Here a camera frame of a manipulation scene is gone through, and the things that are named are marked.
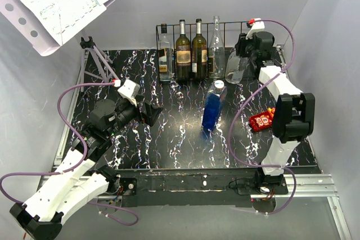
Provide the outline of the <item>clear round bottle cork stopper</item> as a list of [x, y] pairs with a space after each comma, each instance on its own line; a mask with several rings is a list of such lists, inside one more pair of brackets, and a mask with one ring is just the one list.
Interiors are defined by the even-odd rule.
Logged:
[[227, 61], [225, 80], [230, 84], [238, 84], [243, 79], [248, 64], [247, 57], [241, 57], [233, 51]]

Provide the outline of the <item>tall clear bottle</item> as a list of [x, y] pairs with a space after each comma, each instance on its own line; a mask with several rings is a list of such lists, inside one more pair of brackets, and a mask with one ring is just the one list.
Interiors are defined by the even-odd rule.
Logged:
[[224, 78], [225, 51], [220, 31], [220, 17], [214, 16], [214, 29], [208, 50], [208, 76], [212, 79]]

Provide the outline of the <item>blue square glass bottle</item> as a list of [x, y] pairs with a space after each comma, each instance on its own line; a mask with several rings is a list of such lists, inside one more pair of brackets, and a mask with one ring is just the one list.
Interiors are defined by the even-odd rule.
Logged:
[[204, 129], [214, 130], [220, 117], [226, 95], [227, 87], [224, 81], [213, 81], [205, 99], [204, 114], [202, 117], [202, 127]]

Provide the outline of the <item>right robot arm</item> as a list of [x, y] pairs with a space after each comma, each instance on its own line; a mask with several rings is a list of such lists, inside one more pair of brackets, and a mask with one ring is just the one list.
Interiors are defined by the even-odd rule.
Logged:
[[295, 87], [272, 58], [274, 36], [267, 31], [241, 33], [235, 45], [237, 56], [247, 58], [255, 78], [265, 84], [276, 100], [272, 121], [273, 140], [261, 167], [254, 176], [236, 180], [235, 190], [240, 194], [251, 191], [287, 192], [284, 169], [293, 150], [314, 127], [315, 97]]

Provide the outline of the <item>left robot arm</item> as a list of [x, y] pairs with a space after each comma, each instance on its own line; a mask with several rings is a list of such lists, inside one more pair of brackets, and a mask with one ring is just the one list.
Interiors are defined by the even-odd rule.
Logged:
[[61, 165], [42, 187], [23, 203], [15, 203], [10, 214], [32, 239], [55, 239], [69, 217], [98, 195], [121, 194], [135, 179], [121, 179], [104, 165], [92, 167], [111, 147], [111, 137], [132, 120], [153, 126], [163, 108], [144, 101], [145, 111], [125, 98], [104, 99], [90, 112], [81, 138], [73, 143]]

